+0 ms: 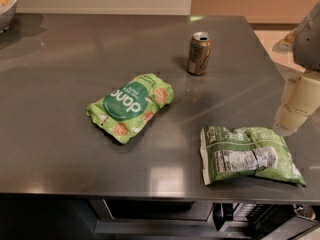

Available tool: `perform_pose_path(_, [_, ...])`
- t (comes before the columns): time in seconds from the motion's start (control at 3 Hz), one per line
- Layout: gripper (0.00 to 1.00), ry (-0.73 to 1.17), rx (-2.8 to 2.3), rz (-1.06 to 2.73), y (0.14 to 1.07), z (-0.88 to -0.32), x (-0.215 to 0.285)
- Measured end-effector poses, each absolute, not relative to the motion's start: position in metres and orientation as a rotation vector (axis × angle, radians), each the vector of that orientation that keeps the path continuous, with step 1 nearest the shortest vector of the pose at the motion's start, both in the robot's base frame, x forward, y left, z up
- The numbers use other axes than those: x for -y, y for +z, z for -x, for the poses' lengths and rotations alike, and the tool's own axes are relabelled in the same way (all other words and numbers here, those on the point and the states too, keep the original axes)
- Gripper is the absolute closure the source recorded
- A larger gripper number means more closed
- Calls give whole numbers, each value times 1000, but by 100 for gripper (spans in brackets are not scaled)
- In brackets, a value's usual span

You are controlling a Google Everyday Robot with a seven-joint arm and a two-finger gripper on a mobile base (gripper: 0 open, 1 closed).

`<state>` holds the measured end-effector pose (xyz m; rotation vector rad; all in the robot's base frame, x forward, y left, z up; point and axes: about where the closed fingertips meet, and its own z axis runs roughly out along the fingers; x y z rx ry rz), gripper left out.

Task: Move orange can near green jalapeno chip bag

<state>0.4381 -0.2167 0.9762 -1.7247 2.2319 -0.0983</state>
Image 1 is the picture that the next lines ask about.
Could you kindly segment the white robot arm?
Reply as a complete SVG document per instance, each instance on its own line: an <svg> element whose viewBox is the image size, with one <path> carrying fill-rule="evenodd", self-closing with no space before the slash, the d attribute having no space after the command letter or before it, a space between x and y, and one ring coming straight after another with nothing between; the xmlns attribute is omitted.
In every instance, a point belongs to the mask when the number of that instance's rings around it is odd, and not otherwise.
<svg viewBox="0 0 320 240"><path fill-rule="evenodd" d="M305 71L283 90L273 126L280 136L295 133L320 107L320 2L298 25L292 51L294 63Z"/></svg>

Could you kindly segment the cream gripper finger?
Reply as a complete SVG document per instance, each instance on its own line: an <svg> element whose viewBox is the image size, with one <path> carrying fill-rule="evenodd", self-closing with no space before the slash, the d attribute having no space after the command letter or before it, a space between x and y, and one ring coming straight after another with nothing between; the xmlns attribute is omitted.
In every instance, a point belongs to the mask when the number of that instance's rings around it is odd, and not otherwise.
<svg viewBox="0 0 320 240"><path fill-rule="evenodd" d="M307 70L290 77L281 105L275 116L273 130L280 136L290 136L320 107L320 72Z"/></svg>

